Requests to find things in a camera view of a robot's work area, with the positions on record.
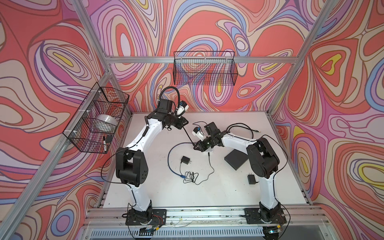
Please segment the black power adapter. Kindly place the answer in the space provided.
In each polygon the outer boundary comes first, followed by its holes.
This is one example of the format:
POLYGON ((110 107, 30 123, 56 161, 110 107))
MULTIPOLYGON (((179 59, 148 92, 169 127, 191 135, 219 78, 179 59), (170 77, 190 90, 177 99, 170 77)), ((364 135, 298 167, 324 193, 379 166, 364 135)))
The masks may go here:
POLYGON ((215 169, 213 168, 212 166, 212 162, 211 162, 211 155, 210 153, 208 153, 208 163, 209 163, 209 167, 211 168, 211 172, 208 174, 208 176, 204 179, 204 180, 201 180, 200 182, 197 183, 197 180, 199 179, 199 173, 197 172, 191 172, 191 171, 186 171, 184 174, 182 173, 182 164, 184 165, 188 165, 189 163, 191 163, 191 160, 190 158, 187 158, 187 157, 182 157, 181 159, 181 163, 180 163, 180 167, 179 167, 179 172, 181 174, 181 178, 183 179, 183 184, 189 184, 189 183, 192 183, 196 186, 199 186, 201 185, 202 183, 206 182, 209 180, 210 176, 213 175, 215 173, 215 169))
POLYGON ((259 181, 256 179, 255 175, 249 174, 247 175, 248 183, 249 185, 256 185, 259 183, 259 181))

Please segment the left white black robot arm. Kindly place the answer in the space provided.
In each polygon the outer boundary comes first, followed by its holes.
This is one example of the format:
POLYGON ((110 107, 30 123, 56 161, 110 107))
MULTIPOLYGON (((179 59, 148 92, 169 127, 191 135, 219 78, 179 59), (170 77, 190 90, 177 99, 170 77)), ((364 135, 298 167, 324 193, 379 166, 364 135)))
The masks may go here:
POLYGON ((181 130, 188 124, 183 117, 189 108, 188 104, 181 101, 173 113, 173 103, 171 100, 160 100, 160 106, 145 116, 145 125, 137 137, 127 147, 119 148, 116 152, 116 177, 132 191, 134 211, 148 217, 152 214, 152 201, 140 187, 149 173, 145 152, 165 127, 181 130))

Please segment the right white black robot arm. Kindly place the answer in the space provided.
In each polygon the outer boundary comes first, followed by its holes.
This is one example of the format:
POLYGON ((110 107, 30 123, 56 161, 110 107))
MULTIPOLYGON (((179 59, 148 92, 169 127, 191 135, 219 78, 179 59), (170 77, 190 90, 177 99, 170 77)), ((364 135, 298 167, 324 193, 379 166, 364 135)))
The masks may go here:
POLYGON ((280 159, 275 153, 269 141, 259 139, 245 139, 232 134, 229 131, 220 131, 214 122, 205 126, 207 137, 195 134, 199 141, 194 144, 194 150, 206 152, 215 146, 228 147, 248 156, 252 171, 259 177, 261 189, 260 215, 267 223, 281 210, 281 204, 277 200, 274 186, 274 177, 278 172, 280 159))

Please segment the white roll in basket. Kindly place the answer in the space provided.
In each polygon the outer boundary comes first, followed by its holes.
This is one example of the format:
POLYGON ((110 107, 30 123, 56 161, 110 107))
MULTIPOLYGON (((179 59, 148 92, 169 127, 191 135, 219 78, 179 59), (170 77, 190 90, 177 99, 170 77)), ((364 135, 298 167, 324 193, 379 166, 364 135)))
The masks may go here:
POLYGON ((110 125, 114 125, 114 126, 117 126, 118 125, 118 121, 110 116, 110 115, 106 115, 106 114, 100 114, 97 116, 97 120, 100 120, 104 123, 107 123, 107 124, 110 124, 110 125))

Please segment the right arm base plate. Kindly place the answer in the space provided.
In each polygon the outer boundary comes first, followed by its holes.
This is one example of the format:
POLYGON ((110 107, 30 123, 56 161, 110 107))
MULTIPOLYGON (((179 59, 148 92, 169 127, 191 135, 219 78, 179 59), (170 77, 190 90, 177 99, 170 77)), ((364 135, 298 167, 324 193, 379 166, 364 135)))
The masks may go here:
POLYGON ((282 209, 265 210, 260 208, 245 208, 244 218, 247 224, 284 225, 287 219, 282 209))

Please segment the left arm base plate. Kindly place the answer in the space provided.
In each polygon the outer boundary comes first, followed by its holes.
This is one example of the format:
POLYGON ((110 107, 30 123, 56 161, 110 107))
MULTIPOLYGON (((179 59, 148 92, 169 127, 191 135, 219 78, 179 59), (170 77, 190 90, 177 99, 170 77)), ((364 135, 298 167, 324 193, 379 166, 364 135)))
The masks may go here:
POLYGON ((128 210, 125 224, 127 226, 162 226, 166 224, 167 210, 154 209, 140 212, 134 209, 128 210))

